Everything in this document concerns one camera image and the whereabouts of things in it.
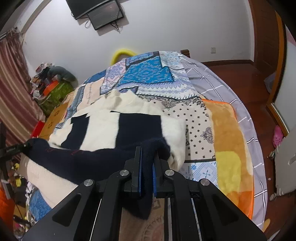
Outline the green fabric storage bin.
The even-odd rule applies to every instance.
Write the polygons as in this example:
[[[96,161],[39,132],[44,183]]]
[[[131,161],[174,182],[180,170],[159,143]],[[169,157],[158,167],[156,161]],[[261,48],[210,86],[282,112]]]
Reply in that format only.
[[[45,116],[49,116],[51,112],[58,107],[65,97],[74,90],[69,82],[60,81],[59,84],[47,95],[41,95],[37,103]]]

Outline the grey checked bed sheet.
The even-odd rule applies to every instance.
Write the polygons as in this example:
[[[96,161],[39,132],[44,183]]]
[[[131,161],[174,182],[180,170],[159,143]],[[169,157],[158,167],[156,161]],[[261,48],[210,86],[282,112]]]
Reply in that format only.
[[[267,182],[251,115],[237,94],[206,65],[184,55],[180,62],[209,113],[218,188],[262,229]]]

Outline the striped red curtain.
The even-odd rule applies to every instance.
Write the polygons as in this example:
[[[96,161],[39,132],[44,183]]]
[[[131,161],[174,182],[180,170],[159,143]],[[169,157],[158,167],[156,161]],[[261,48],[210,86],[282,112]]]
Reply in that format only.
[[[11,29],[1,40],[1,123],[6,127],[6,144],[23,143],[45,115],[30,95],[30,76],[20,42]]]

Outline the wooden lap desk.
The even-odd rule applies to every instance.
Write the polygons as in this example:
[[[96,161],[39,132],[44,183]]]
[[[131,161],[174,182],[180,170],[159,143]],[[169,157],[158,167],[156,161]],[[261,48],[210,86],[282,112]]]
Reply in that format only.
[[[62,104],[59,107],[55,108],[50,116],[48,117],[42,131],[39,134],[39,138],[49,140],[50,135],[53,133],[56,125],[62,121],[64,118],[68,104]]]

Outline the yellow foam tube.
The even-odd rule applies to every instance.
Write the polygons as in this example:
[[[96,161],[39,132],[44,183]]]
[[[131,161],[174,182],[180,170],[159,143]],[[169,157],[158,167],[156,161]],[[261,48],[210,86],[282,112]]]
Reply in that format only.
[[[135,53],[129,49],[119,49],[112,55],[110,65],[112,66],[115,63],[117,63],[121,56],[132,57],[132,56],[136,56],[136,55],[137,55],[137,53]]]

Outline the small framed wall monitor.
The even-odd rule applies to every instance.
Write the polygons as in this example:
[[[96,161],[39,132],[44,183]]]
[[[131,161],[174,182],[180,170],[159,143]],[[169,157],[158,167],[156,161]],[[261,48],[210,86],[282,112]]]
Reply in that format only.
[[[119,32],[118,20],[124,17],[120,4],[117,1],[108,1],[87,14],[93,28],[98,30],[111,25]]]

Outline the blue patchwork bedspread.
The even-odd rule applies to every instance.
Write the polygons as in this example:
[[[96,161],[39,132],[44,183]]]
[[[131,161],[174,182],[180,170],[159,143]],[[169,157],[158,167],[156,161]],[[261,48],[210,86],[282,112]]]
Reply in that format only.
[[[184,163],[212,159],[215,150],[208,111],[199,93],[189,81],[180,62],[180,56],[182,55],[177,52],[166,51],[144,53],[122,60],[104,72],[92,76],[76,90],[64,120],[57,124],[55,129],[61,128],[76,112],[108,95],[112,90],[121,93],[131,91],[141,99],[161,107],[164,114],[184,120]],[[122,206],[119,239],[164,240],[165,200],[157,198],[154,194],[154,162],[152,208],[149,217],[136,217]],[[128,195],[123,198],[123,202],[139,195]]]

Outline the white sliding wardrobe door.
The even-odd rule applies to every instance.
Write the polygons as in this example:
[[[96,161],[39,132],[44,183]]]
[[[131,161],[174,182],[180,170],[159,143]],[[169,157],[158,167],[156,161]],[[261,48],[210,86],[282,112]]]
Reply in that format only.
[[[295,39],[279,14],[279,55],[273,87],[266,108],[284,136],[295,127]]]

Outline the brown wooden door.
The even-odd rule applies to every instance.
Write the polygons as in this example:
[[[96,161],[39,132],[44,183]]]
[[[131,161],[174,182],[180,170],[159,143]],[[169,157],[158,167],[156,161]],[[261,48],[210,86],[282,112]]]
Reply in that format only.
[[[254,26],[254,65],[263,75],[276,71],[279,32],[276,13],[266,0],[249,1]]]

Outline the red box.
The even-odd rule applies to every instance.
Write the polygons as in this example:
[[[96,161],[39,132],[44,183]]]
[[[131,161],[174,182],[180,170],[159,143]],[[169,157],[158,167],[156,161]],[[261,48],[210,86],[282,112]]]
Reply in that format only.
[[[43,127],[45,126],[45,123],[43,121],[38,121],[35,125],[30,138],[37,138],[41,131],[43,130]]]

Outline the orange box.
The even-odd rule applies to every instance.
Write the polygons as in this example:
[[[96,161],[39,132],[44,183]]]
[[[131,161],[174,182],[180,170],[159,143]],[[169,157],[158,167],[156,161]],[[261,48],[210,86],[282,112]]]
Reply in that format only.
[[[55,80],[52,83],[50,83],[43,91],[43,95],[47,96],[58,84],[59,84],[58,80]]]

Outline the pink slipper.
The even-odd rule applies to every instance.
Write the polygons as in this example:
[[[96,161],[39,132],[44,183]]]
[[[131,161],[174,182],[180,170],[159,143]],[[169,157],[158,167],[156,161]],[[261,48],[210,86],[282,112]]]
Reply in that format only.
[[[281,144],[283,138],[284,138],[284,135],[283,135],[280,127],[278,125],[276,125],[274,128],[273,139],[272,139],[274,148],[276,148],[277,146],[279,146]]]

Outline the black and white striped sweater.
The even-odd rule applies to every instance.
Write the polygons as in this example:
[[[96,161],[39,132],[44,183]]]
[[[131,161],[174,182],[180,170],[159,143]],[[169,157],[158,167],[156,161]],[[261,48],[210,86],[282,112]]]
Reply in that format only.
[[[35,185],[50,207],[87,179],[101,181],[124,168],[142,149],[140,195],[123,202],[134,216],[147,219],[152,208],[155,157],[179,170],[185,160],[186,124],[133,92],[112,90],[76,112],[48,140],[33,138],[18,172]]]

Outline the black wall television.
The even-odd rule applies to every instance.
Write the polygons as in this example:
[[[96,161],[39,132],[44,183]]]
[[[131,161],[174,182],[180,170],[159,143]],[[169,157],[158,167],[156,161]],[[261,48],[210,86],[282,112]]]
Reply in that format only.
[[[74,19],[79,19],[109,0],[66,0]]]

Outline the orange yellow fleece blanket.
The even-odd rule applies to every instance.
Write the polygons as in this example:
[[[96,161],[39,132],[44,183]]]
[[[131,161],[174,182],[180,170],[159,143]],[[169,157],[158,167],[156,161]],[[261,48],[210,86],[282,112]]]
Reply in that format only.
[[[254,176],[250,152],[234,108],[204,100],[213,131],[218,187],[246,216],[253,216]]]

